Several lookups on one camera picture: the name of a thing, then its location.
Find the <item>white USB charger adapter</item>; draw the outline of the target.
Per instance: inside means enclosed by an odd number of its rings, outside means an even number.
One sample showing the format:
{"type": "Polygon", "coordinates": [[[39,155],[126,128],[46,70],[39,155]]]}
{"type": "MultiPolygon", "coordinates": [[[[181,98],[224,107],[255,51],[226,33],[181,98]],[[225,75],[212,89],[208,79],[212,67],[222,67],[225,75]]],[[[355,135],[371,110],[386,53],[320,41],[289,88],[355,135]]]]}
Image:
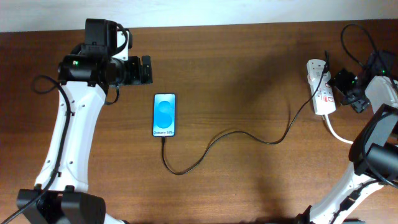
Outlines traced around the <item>white USB charger adapter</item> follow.
{"type": "Polygon", "coordinates": [[[326,62],[320,59],[311,59],[307,62],[307,78],[309,82],[319,80],[324,74],[323,69],[325,68],[326,62]]]}

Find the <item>blue Galaxy smartphone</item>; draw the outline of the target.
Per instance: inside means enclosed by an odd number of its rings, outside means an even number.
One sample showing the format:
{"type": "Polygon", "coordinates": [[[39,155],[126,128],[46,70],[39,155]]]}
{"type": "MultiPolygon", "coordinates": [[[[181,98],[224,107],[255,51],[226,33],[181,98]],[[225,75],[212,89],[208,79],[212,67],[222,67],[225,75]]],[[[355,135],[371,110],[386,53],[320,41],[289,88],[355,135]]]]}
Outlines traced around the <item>blue Galaxy smartphone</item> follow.
{"type": "Polygon", "coordinates": [[[152,127],[154,137],[175,136],[175,107],[174,93],[155,94],[152,127]]]}

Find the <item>white power strip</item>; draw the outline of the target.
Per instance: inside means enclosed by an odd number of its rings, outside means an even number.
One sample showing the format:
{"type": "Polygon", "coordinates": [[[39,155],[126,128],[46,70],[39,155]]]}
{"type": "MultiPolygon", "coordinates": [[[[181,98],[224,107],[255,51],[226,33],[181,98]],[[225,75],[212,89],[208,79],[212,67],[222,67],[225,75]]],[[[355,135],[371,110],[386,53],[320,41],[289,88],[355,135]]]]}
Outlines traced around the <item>white power strip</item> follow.
{"type": "Polygon", "coordinates": [[[330,72],[325,72],[319,80],[309,82],[311,94],[313,95],[313,107],[316,115],[326,115],[336,110],[335,97],[328,81],[331,79],[330,72]]]}

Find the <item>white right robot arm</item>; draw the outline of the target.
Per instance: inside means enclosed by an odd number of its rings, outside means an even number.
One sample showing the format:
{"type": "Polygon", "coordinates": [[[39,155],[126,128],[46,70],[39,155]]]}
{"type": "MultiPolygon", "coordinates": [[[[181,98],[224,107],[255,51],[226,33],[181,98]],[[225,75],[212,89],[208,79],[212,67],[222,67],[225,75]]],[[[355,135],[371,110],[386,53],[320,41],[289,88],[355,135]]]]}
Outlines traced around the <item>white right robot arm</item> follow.
{"type": "Polygon", "coordinates": [[[350,213],[369,195],[385,185],[397,187],[397,80],[391,77],[395,55],[378,51],[369,61],[369,73],[361,78],[364,95],[374,115],[353,141],[350,164],[331,192],[297,215],[294,223],[345,223],[350,213]]]}

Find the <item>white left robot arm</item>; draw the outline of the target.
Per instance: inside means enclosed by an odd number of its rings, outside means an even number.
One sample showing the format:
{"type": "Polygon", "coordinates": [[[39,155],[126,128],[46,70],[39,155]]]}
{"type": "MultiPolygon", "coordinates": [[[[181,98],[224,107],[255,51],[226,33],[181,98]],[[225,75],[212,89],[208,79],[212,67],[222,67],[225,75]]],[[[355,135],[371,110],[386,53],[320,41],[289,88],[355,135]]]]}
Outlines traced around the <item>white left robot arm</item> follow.
{"type": "Polygon", "coordinates": [[[132,35],[121,24],[87,19],[85,40],[66,55],[52,81],[59,93],[46,160],[33,189],[17,196],[31,223],[116,223],[103,198],[88,193],[88,161],[109,89],[152,83],[149,56],[131,56],[132,35]]]}

